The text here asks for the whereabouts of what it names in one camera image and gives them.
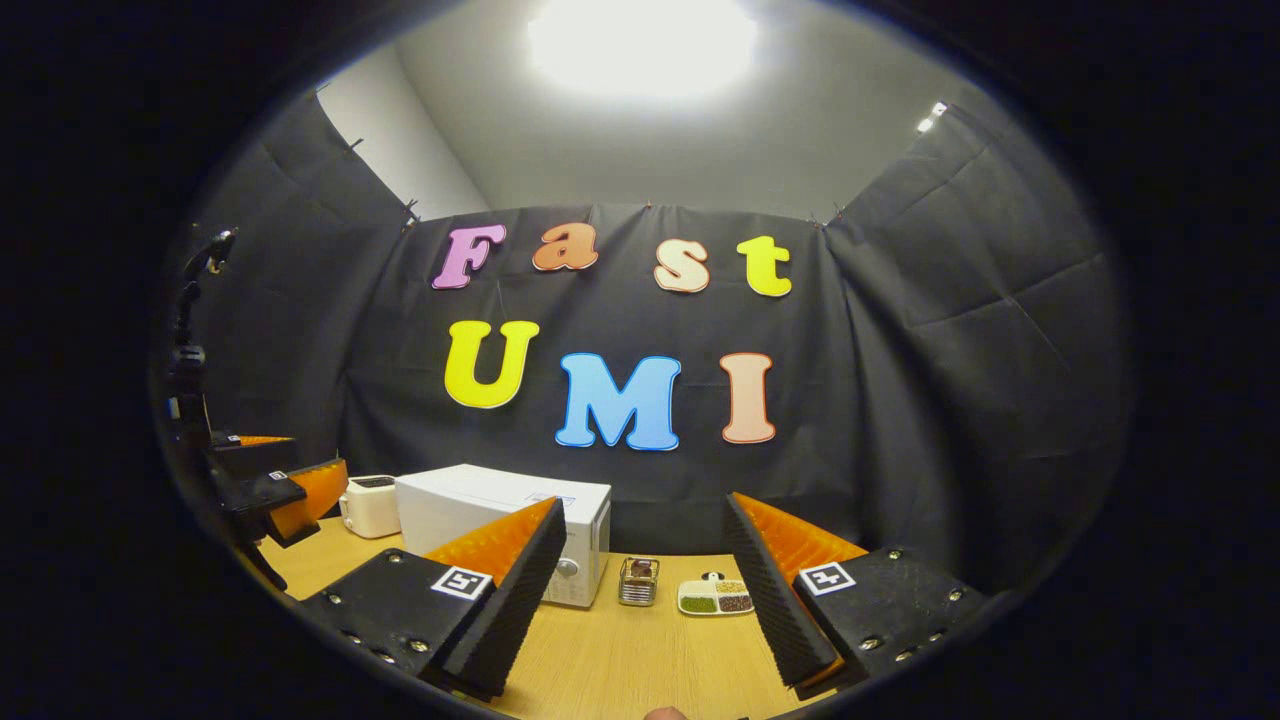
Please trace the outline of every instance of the blue letter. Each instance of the blue letter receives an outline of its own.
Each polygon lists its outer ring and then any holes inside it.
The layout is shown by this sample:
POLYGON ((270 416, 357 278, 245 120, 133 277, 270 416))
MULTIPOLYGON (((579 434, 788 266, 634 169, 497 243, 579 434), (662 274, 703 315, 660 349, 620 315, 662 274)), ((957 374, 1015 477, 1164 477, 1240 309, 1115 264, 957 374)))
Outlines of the blue letter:
POLYGON ((586 428, 588 413, 608 446, 618 443, 622 430, 635 415, 636 429, 627 436, 634 450, 676 450, 680 438, 671 432, 671 387, 680 374, 673 357, 645 357, 636 365, 627 387, 618 392, 604 360, 591 352, 572 352, 561 359, 568 373, 568 402, 564 428, 556 442, 568 447, 590 447, 595 436, 586 428))

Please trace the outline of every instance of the wooden table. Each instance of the wooden table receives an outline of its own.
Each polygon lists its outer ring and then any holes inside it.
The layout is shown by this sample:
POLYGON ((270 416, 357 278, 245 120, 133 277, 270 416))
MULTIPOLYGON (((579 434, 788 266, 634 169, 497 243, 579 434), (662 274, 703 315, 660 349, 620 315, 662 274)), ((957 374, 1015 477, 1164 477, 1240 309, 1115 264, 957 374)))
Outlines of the wooden table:
MULTIPOLYGON (((355 570, 401 536, 365 539, 340 518, 320 520, 320 533, 262 555, 303 600, 355 570)), ((652 607, 618 605, 618 568, 609 553, 590 609, 541 603, 507 679, 489 707, 515 717, 640 720, 673 705, 691 720, 764 720, 815 702, 796 700, 778 678, 755 614, 690 618, 676 609, 676 588, 703 573, 741 578, 732 555, 654 555, 662 566, 652 607)), ((467 698, 477 705, 480 701, 467 698)))

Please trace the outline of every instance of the white wall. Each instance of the white wall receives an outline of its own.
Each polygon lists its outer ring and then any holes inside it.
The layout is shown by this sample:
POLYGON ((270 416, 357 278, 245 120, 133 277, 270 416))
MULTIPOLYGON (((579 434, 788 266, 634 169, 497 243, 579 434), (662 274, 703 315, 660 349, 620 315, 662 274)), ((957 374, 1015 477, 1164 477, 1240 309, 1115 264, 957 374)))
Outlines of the white wall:
POLYGON ((489 204, 428 115, 396 49, 375 50, 319 91, 329 122, 402 202, 424 220, 476 213, 489 204))

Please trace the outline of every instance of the ceiling light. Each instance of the ceiling light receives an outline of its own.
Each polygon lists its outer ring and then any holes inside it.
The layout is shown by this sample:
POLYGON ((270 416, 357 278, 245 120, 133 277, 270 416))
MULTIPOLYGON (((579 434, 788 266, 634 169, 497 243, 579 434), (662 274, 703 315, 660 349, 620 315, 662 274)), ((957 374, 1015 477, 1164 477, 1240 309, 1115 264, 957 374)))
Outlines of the ceiling light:
POLYGON ((741 74, 755 23, 728 0, 558 0, 529 23, 534 63, 576 88, 682 96, 741 74))

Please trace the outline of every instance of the ceiling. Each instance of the ceiling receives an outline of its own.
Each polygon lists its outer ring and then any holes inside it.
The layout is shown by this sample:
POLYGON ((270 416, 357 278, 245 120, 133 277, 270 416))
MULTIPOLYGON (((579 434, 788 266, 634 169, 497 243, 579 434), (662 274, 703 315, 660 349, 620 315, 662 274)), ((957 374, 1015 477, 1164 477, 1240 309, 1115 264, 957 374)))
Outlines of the ceiling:
POLYGON ((398 40, 406 76, 493 209, 653 201, 826 220, 965 85, 868 18, 744 0, 758 31, 730 86, 590 96, 532 65, 527 24, 544 4, 462 3, 398 40))

